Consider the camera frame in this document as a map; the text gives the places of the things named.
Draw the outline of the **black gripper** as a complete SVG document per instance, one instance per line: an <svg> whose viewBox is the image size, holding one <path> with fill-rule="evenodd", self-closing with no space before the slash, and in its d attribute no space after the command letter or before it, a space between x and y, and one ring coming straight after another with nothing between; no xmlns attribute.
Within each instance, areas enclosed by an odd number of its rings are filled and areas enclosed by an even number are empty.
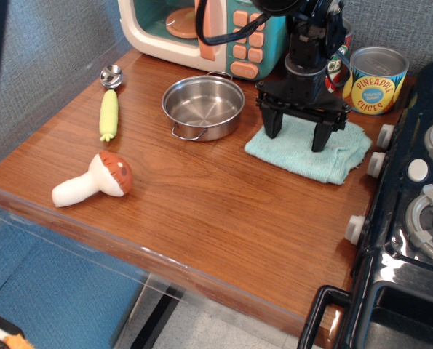
<svg viewBox="0 0 433 349"><path fill-rule="evenodd" d="M316 122L311 150L321 152L334 130L345 129L351 108L325 86L325 71L287 75L279 81L259 81L256 105L262 113L266 135L274 139L283 115Z"/></svg>

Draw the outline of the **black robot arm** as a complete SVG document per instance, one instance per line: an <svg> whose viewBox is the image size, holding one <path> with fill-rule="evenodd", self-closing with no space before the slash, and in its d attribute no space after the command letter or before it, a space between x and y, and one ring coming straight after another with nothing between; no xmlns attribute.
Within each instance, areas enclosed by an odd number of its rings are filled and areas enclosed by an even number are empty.
<svg viewBox="0 0 433 349"><path fill-rule="evenodd" d="M265 133L275 138L285 115L316 124L311 149L323 151L332 132L344 129L351 107L326 87L327 64L344 44L342 1L271 1L262 10L286 19L289 50L281 81L257 83Z"/></svg>

